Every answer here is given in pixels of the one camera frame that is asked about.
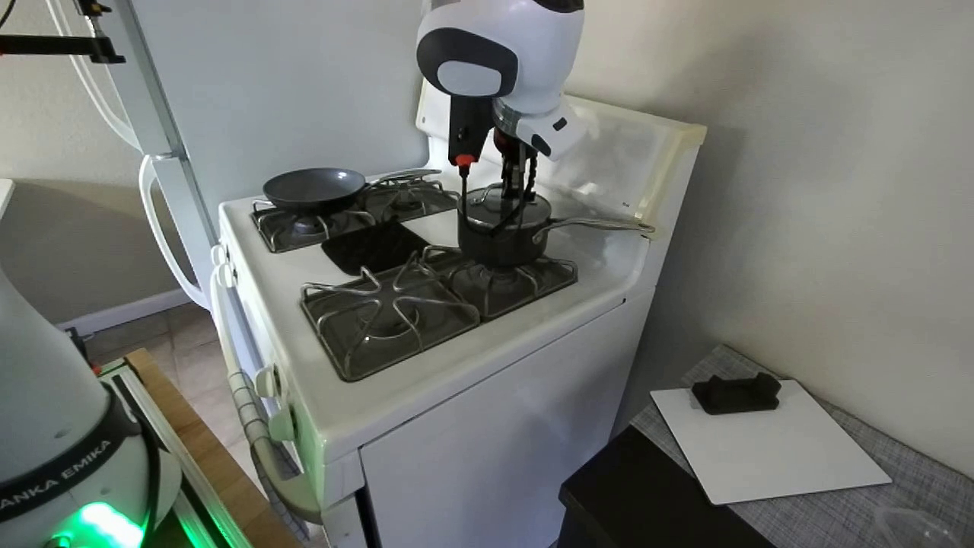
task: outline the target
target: oven handle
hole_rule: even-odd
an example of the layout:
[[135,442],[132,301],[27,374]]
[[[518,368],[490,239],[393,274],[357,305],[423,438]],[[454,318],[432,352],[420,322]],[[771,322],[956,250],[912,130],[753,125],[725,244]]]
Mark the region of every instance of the oven handle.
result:
[[240,356],[237,346],[229,338],[229,276],[230,271],[216,261],[212,274],[210,274],[210,301],[212,301],[212,324],[218,333],[218,351],[224,360],[224,376],[230,383],[235,392],[235,406],[237,406],[237,416],[244,422],[245,442],[252,447],[252,465],[262,467],[262,476],[268,477],[272,490],[281,497],[281,503],[287,509],[291,509],[294,515],[301,515],[305,519],[323,519],[323,512],[313,500],[309,480],[307,476],[291,476],[289,467],[281,465],[277,459],[277,443],[272,442],[266,413],[260,410],[260,395],[252,392],[250,376],[240,368]]

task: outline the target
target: baseboard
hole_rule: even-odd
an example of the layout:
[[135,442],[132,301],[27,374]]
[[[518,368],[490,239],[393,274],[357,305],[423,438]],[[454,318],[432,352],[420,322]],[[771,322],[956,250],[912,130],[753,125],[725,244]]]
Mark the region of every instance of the baseboard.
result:
[[92,333],[92,332],[103,332],[122,322],[135,322],[140,317],[152,317],[169,307],[181,307],[187,305],[184,291],[173,290],[173,291],[158,291],[140,301],[125,301],[120,307],[106,307],[106,311],[94,311],[67,322],[59,322],[61,329],[76,329],[79,333]]

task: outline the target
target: refrigerator handle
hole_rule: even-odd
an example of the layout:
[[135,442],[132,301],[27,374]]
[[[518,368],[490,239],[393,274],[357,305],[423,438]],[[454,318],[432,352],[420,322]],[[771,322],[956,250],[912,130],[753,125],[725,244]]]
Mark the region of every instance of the refrigerator handle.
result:
[[218,338],[218,351],[224,360],[224,376],[235,392],[237,416],[244,422],[250,451],[252,451],[252,465],[268,477],[268,486],[281,497],[281,503],[301,515],[305,519],[323,519],[323,509],[309,490],[309,477],[305,471],[289,476],[287,465],[281,465],[277,443],[272,438],[272,426],[266,413],[260,410],[260,395],[252,392],[252,379],[240,368],[237,346],[229,332],[229,295],[224,290],[230,285],[235,271],[224,261],[212,261],[210,274],[210,297],[212,297],[212,324]]
[[143,197],[143,211],[147,211],[147,218],[148,218],[148,232],[152,232],[152,238],[156,238],[156,247],[158,247],[164,263],[169,266],[169,274],[177,276],[177,283],[178,283],[178,290],[187,295],[187,301],[195,301],[198,307],[210,307],[210,305],[207,305],[207,295],[201,291],[201,285],[195,285],[195,283],[184,276],[181,263],[178,263],[177,256],[173,256],[169,239],[166,239],[164,232],[160,232],[158,211],[156,211],[156,199],[152,199],[152,189],[156,189],[156,183],[158,183],[158,176],[156,176],[156,169],[152,169],[152,162],[156,162],[152,155],[143,155],[143,163],[140,163],[140,197]]

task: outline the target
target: white stove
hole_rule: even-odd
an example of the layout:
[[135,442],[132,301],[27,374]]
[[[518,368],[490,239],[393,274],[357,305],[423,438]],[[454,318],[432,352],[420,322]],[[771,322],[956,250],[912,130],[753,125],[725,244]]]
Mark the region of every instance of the white stove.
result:
[[[221,312],[237,297],[262,360],[252,390],[230,374],[245,433],[260,459],[275,452],[262,451],[268,443],[289,447],[301,471],[272,471],[272,490],[318,518],[336,544],[529,548],[556,538],[556,486],[609,442],[703,142],[693,125],[583,101],[574,110],[594,125],[589,139],[571,162],[543,167],[543,193],[556,215],[571,215],[578,208],[568,204],[581,197],[645,232],[550,228],[548,259],[574,280],[358,379],[344,379],[342,356],[323,346],[307,297],[375,280],[344,274],[318,244],[272,252],[252,224],[252,211],[266,208],[260,193],[218,208],[216,276],[224,290],[212,312],[235,363],[235,324]],[[420,104],[420,127],[440,127],[440,112],[440,104]],[[435,130],[429,142],[432,155],[445,145]],[[494,179],[488,159],[472,185]],[[451,169],[437,183],[459,189]],[[455,250],[455,211],[405,228],[435,250]],[[250,392],[266,397],[268,420],[245,407]]]

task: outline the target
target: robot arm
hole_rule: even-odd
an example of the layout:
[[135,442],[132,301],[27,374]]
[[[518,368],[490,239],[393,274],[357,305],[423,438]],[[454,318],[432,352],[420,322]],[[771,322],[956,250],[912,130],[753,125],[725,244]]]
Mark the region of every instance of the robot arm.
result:
[[504,139],[504,163],[568,150],[581,127],[562,83],[578,39],[581,0],[435,3],[420,24],[416,61],[454,97],[451,162],[468,167],[490,127]]

